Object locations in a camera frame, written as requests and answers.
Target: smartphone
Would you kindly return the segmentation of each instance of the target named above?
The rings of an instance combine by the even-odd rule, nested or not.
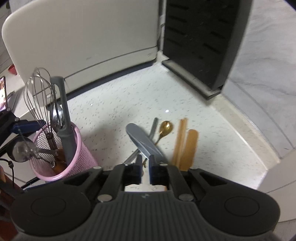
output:
[[[7,93],[5,76],[0,78],[0,111],[5,110],[7,107]]]

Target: pink utensil holder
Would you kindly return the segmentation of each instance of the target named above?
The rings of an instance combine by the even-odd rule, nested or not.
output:
[[[52,170],[52,168],[50,167],[49,163],[41,159],[32,158],[29,161],[30,166],[38,178],[44,181],[51,182],[63,177],[75,175],[79,172],[85,171],[89,168],[92,168],[98,165],[95,158],[92,156],[88,148],[85,146],[85,144],[81,140],[81,135],[78,127],[74,123],[71,123],[71,124],[74,130],[77,149],[70,165],[60,174],[56,175]],[[56,143],[57,143],[57,147],[62,148],[61,139],[57,136],[55,132],[53,132],[53,134],[54,134],[54,139],[56,140]],[[42,132],[42,129],[40,129],[37,132],[37,134],[33,139],[33,142],[39,148],[50,149],[49,144],[46,140],[45,134]],[[40,154],[40,155],[45,160],[54,161],[54,157],[52,155],[47,155],[47,154]]]

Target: screw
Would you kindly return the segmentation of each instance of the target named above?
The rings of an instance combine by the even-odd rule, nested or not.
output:
[[[184,193],[184,194],[181,194],[179,196],[179,199],[181,201],[192,201],[193,200],[193,196],[191,194],[188,194],[188,193]]]
[[[112,196],[109,194],[102,194],[98,196],[98,200],[100,202],[109,202],[112,200]]]

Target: red object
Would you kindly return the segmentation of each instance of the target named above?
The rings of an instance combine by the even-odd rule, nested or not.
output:
[[[8,68],[8,71],[14,75],[17,75],[17,71],[15,69],[15,65],[12,64],[9,68]]]

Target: whisk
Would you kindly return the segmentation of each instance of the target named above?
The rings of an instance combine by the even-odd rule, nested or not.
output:
[[[25,85],[24,100],[32,116],[40,125],[52,150],[57,150],[57,144],[52,132],[51,118],[47,106],[53,101],[54,93],[49,72],[44,68],[35,68]]]

